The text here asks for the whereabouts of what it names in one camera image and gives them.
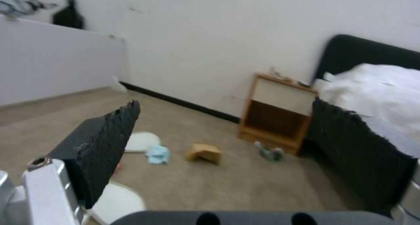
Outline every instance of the black foam pad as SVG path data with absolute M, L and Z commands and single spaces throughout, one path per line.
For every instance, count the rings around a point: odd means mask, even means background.
M 75 194 L 86 209 L 93 207 L 108 184 L 139 114 L 140 104 L 132 101 L 87 119 L 48 154 L 65 162 Z

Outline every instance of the black headboard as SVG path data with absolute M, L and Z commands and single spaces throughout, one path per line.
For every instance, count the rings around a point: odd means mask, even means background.
M 336 35 L 328 43 L 312 79 L 338 74 L 356 65 L 383 64 L 420 70 L 420 53 L 351 35 Z

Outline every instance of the beige carpet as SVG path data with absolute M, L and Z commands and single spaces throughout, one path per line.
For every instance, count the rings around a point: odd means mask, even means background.
M 31 159 L 48 153 L 84 119 L 137 99 L 134 131 L 150 131 L 172 153 L 168 165 L 150 165 L 142 154 L 123 156 L 112 180 L 141 194 L 149 210 L 348 210 L 357 200 L 312 154 L 283 162 L 261 158 L 236 137 L 237 125 L 137 92 L 111 89 L 60 96 L 0 109 L 0 169 L 16 184 Z M 221 164 L 187 162 L 194 141 L 216 144 Z

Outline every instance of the open shelf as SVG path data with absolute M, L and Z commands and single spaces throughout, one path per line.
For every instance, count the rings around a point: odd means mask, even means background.
M 252 100 L 243 133 L 283 146 L 298 148 L 308 116 Z

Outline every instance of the nightstand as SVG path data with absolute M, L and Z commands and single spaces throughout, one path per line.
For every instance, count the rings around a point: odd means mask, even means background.
M 238 137 L 281 147 L 297 155 L 317 96 L 313 89 L 256 74 L 243 110 Z

